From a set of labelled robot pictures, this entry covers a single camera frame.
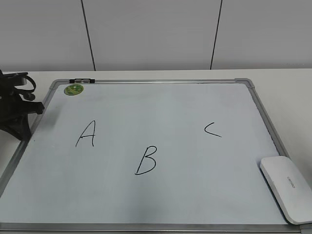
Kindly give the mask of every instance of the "aluminum whiteboard frame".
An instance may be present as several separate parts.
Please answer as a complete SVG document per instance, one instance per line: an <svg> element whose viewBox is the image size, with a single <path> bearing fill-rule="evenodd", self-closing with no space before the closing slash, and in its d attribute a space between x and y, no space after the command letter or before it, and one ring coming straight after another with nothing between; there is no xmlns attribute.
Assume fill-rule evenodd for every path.
<svg viewBox="0 0 312 234"><path fill-rule="evenodd" d="M75 83L88 85L96 84L175 84L175 83L243 83L248 88L256 107L268 129L268 132L281 156L287 156L287 151L278 136L267 112L265 111L251 80L247 78L236 79L210 79L210 80L96 80L75 79ZM49 105L56 89L61 84L70 84L69 79L55 80L43 100L45 108ZM33 133L42 116L38 115L31 127ZM28 141L21 141L10 162L0 178L0 197L16 169ZM301 226L293 224L90 224L90 223L1 223L0 232L102 232L102 233L300 233Z"/></svg>

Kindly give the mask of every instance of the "black mechanical clamp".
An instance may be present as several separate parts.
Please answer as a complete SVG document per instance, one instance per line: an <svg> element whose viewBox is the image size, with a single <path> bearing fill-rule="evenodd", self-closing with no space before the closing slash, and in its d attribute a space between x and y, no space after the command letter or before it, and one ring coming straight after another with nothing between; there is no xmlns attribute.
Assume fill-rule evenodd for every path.
<svg viewBox="0 0 312 234"><path fill-rule="evenodd" d="M27 80L33 89L18 89L16 86L25 85ZM27 72L3 74L0 70L0 129L15 136L19 140L29 140L31 132L28 124L28 114L42 114L42 102L32 102L36 83Z"/></svg>

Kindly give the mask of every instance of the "white tabletop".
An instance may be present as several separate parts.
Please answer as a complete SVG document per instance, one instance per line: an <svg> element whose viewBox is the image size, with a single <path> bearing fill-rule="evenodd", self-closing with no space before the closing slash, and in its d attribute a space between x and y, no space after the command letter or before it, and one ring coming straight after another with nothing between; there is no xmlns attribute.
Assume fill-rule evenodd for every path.
<svg viewBox="0 0 312 234"><path fill-rule="evenodd" d="M95 79L233 79L249 78L280 135L291 159L312 187L312 69L29 72L42 101L52 81L60 78ZM0 131L0 175L19 141Z"/></svg>

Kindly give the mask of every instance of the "table surface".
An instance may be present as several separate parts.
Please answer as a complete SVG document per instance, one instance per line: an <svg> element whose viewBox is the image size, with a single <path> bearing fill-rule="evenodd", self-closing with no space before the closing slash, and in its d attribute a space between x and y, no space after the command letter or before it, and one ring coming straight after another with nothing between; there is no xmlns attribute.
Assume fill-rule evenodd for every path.
<svg viewBox="0 0 312 234"><path fill-rule="evenodd" d="M249 78L288 154L312 187L312 69L29 72L37 83L35 101L42 101L56 79L233 79ZM0 131L0 175L19 141Z"/></svg>

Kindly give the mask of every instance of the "black marker writing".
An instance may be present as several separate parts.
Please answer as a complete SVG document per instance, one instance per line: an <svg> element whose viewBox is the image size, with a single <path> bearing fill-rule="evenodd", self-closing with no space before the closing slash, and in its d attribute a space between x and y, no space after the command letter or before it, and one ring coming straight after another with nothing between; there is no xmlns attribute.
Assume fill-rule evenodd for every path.
<svg viewBox="0 0 312 234"><path fill-rule="evenodd" d="M146 155L146 153L147 153L147 151L148 151L148 149L149 149L149 148L154 148L155 150L154 150L151 154ZM141 159L140 165L139 165L139 167L137 168L137 171L136 171L135 175L137 175L137 176L138 176L138 175L141 175L141 174L148 173L148 172L150 172L152 169L154 169L154 168L155 168L155 166L156 166L156 161L155 161L155 159L153 159L153 158L152 158L152 157L150 157L150 156L151 156L151 155L153 155L156 151L157 151L157 147L156 147L156 146L154 146L154 145L151 145L151 146L149 146L149 147L147 147L147 148L146 148L145 153L144 153L144 155L143 155L143 158ZM154 161L154 167L152 167L152 168L151 168L151 169L149 169L148 171L145 171L145 172L139 173L138 171L140 170L141 164L142 164L143 159L144 159L145 157L150 158L151 160L153 160L153 161Z"/></svg>
<svg viewBox="0 0 312 234"><path fill-rule="evenodd" d="M206 133L211 134L211 135L214 135L214 136L217 136L217 137L222 137L222 136L219 136L219 135L217 135L217 134L207 132L206 128L208 128L208 127L209 127L210 125L212 125L212 124L214 124L214 122L212 122L212 123L208 124L208 125L205 127L204 131L205 131Z"/></svg>
<svg viewBox="0 0 312 234"><path fill-rule="evenodd" d="M93 126L93 134L92 134L92 135L85 135L85 136L83 136L84 132L87 130L87 128L88 128L92 123L94 123L94 126ZM95 132L96 132L96 121L93 120L93 121L92 121L91 123L89 123L88 126L83 130L83 132L81 133L80 137L78 138L78 141L77 141L75 147L77 147L78 142L80 141L80 139L82 139L82 138L84 138L84 137L92 137L92 146L94 146L94 144L93 144L93 138L94 138L94 136L95 136L95 135L94 135Z"/></svg>

